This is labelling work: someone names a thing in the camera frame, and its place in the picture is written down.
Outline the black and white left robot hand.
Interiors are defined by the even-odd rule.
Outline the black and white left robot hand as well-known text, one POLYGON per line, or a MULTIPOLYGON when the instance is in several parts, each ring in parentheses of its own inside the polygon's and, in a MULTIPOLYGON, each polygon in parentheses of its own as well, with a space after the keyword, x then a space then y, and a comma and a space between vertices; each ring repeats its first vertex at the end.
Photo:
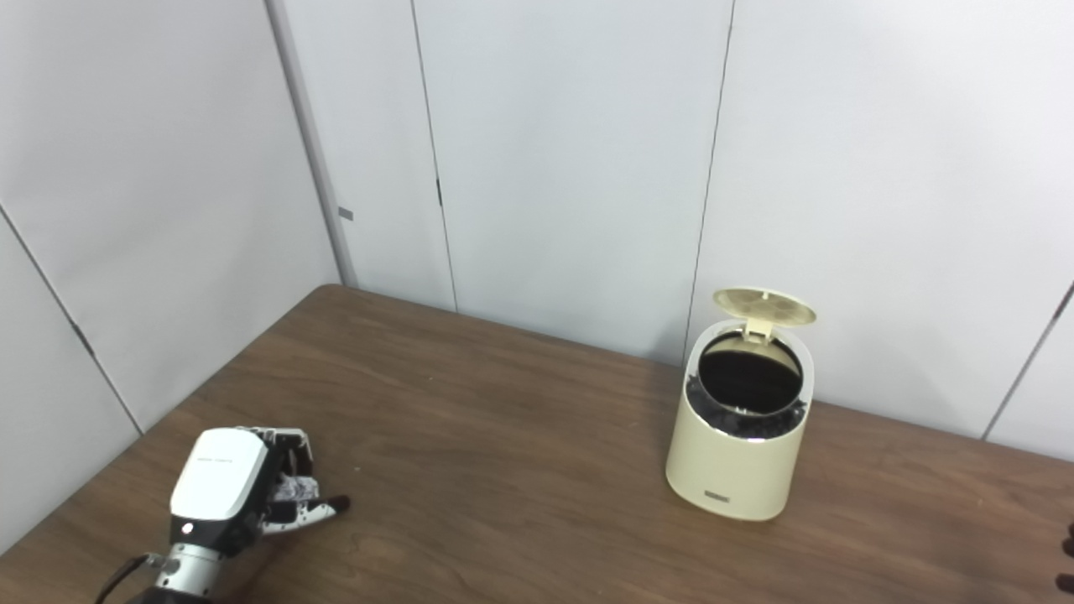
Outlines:
POLYGON ((265 535, 342 515, 350 497, 321 497, 310 437, 297 428, 230 427, 200 434, 174 487, 169 542, 233 558, 265 535))

